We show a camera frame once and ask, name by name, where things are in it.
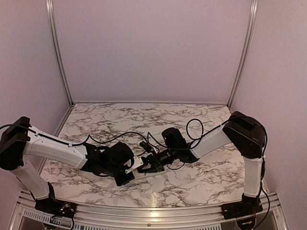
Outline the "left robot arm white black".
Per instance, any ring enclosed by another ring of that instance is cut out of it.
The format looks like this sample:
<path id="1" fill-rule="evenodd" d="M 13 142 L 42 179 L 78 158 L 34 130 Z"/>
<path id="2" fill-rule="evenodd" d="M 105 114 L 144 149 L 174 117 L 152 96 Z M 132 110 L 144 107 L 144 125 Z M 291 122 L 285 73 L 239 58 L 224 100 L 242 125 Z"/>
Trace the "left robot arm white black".
<path id="1" fill-rule="evenodd" d="M 34 200 L 50 213 L 60 210 L 60 201 L 52 185 L 40 176 L 28 156 L 59 161 L 98 177 L 113 177 L 118 186 L 134 179 L 133 171 L 142 166 L 140 157 L 125 143 L 107 147 L 65 141 L 30 125 L 30 119 L 25 116 L 1 129 L 0 167 L 12 172 Z"/>

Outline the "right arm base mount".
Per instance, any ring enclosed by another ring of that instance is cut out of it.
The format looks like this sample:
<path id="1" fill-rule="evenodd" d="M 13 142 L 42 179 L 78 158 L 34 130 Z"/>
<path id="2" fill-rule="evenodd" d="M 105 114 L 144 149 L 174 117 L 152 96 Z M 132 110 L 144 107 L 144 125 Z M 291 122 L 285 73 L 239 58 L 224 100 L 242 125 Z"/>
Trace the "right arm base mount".
<path id="1" fill-rule="evenodd" d="M 248 197 L 242 195 L 242 200 L 233 203 L 223 204 L 221 206 L 224 219 L 233 219 L 254 215 L 263 211 L 262 204 L 258 197 Z"/>

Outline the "white remote control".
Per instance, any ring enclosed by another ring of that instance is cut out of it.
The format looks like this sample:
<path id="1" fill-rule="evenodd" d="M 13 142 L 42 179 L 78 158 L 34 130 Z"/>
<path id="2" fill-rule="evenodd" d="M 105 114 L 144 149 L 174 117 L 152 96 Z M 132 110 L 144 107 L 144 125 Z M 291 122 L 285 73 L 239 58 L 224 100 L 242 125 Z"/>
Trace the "white remote control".
<path id="1" fill-rule="evenodd" d="M 165 174 L 166 171 L 161 171 L 161 172 L 138 172 L 137 170 L 133 171 L 133 175 L 135 177 L 135 180 L 141 180 L 141 179 L 146 179 L 150 177 L 155 177 L 158 175 L 163 175 Z"/>

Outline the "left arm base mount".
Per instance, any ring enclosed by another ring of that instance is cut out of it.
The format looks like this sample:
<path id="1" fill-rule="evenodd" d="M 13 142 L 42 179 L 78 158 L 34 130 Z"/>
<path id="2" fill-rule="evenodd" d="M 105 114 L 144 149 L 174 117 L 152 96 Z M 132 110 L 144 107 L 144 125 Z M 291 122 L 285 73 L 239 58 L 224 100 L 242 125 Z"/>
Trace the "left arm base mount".
<path id="1" fill-rule="evenodd" d="M 52 214 L 53 216 L 61 216 L 73 218 L 76 211 L 76 203 L 64 200 L 46 198 L 43 200 L 36 200 L 35 209 Z"/>

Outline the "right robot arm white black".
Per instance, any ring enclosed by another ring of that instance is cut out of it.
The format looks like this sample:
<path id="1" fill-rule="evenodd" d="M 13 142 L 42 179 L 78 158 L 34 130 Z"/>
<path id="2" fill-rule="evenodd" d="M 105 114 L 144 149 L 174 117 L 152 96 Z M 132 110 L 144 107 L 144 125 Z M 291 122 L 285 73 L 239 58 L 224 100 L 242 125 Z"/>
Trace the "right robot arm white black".
<path id="1" fill-rule="evenodd" d="M 191 142 L 187 142 L 175 127 L 165 129 L 162 138 L 164 144 L 160 146 L 164 151 L 143 157 L 144 165 L 137 169 L 139 173 L 161 172 L 174 161 L 196 163 L 208 155 L 232 148 L 244 160 L 245 166 L 244 190 L 237 209 L 247 215 L 256 207 L 265 174 L 264 158 L 268 142 L 266 128 L 257 119 L 235 111 L 226 121 Z"/>

